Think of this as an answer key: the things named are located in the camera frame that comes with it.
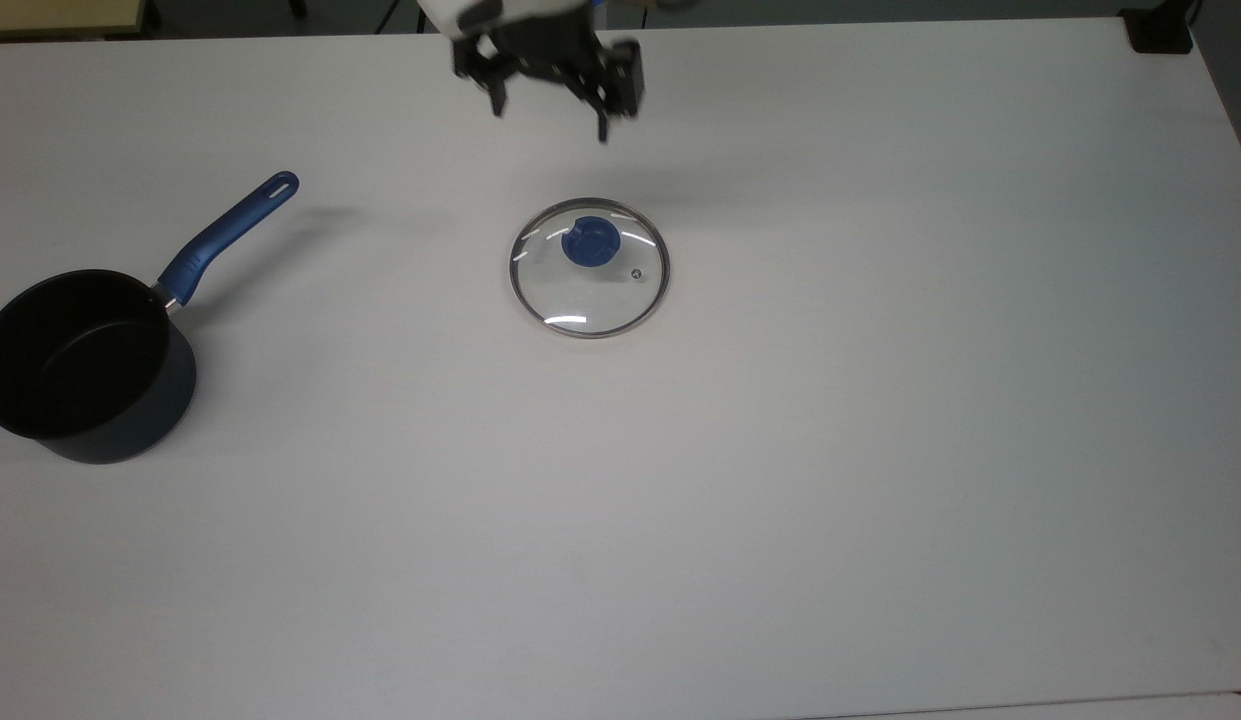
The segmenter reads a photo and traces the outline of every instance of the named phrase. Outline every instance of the table surface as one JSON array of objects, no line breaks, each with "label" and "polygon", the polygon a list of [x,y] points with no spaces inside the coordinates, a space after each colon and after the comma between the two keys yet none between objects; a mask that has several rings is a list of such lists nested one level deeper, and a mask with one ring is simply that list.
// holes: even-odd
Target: table surface
[{"label": "table surface", "polygon": [[1144,698],[1144,700],[1070,701],[1060,705],[921,713],[907,718],[908,720],[1241,720],[1241,696],[1231,693]]},{"label": "table surface", "polygon": [[0,37],[135,32],[144,0],[0,0]]},{"label": "table surface", "polygon": [[[639,34],[643,118],[437,37],[0,46],[0,307],[158,277],[189,413],[0,432],[0,720],[758,719],[1241,688],[1241,150],[1117,19]],[[560,336],[606,196],[666,299]]]}]

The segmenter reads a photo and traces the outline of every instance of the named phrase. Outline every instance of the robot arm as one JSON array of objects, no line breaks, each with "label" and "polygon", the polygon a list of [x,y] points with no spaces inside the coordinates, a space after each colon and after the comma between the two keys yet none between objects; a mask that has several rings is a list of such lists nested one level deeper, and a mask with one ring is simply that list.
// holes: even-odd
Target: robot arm
[{"label": "robot arm", "polygon": [[[486,91],[496,117],[505,110],[505,81],[514,74],[561,84],[591,106],[598,142],[607,142],[612,119],[638,117],[638,42],[603,46],[593,34],[589,0],[419,0],[419,7],[450,37],[457,76]],[[483,37],[495,53],[479,50]]]}]

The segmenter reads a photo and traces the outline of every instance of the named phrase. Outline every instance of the glass lid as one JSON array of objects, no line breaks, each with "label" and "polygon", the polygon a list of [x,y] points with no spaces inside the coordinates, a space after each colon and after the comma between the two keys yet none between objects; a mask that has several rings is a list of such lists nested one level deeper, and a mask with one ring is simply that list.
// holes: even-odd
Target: glass lid
[{"label": "glass lid", "polygon": [[656,309],[669,252],[649,220],[601,197],[544,210],[514,241],[509,277],[544,325],[570,336],[611,336]]}]

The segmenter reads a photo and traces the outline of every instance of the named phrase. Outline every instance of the black object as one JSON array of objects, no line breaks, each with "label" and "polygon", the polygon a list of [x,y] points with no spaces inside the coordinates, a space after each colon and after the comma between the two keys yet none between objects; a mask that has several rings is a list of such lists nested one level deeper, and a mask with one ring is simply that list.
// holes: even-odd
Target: black object
[{"label": "black object", "polygon": [[1127,24],[1131,48],[1145,55],[1188,55],[1193,36],[1188,32],[1184,14],[1193,0],[1165,0],[1152,10],[1124,9],[1118,17]]},{"label": "black object", "polygon": [[278,173],[194,237],[154,287],[113,269],[37,283],[0,312],[0,427],[71,461],[125,461],[160,441],[194,395],[194,353],[168,319],[210,261],[295,195]]},{"label": "black object", "polygon": [[383,26],[387,26],[388,19],[391,19],[393,16],[393,10],[396,10],[396,9],[397,9],[397,0],[393,0],[393,2],[390,4],[388,10],[386,10],[386,12],[383,12],[383,17],[381,19],[381,24],[379,24],[379,26],[376,26],[376,35],[379,35],[379,34],[381,34],[383,31]]},{"label": "black object", "polygon": [[141,24],[146,29],[163,29],[163,14],[158,11],[158,5],[153,0],[145,0]]},{"label": "black object", "polygon": [[[642,104],[642,50],[634,40],[606,47],[593,34],[593,9],[585,2],[551,17],[527,17],[489,29],[500,17],[500,0],[484,0],[460,16],[460,29],[475,32],[452,45],[455,76],[473,78],[491,97],[491,113],[504,114],[505,81],[515,73],[565,86],[598,117],[598,142],[607,142],[612,118],[637,118]],[[478,48],[486,36],[496,53]]]}]

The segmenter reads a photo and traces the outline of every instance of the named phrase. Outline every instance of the saucepan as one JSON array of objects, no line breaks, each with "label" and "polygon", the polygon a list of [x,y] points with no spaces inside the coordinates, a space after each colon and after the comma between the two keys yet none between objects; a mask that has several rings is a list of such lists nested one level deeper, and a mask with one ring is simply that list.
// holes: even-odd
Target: saucepan
[{"label": "saucepan", "polygon": [[194,351],[169,313],[210,261],[295,195],[278,173],[199,233],[153,287],[78,269],[0,310],[0,427],[71,461],[125,461],[158,444],[194,396]]}]

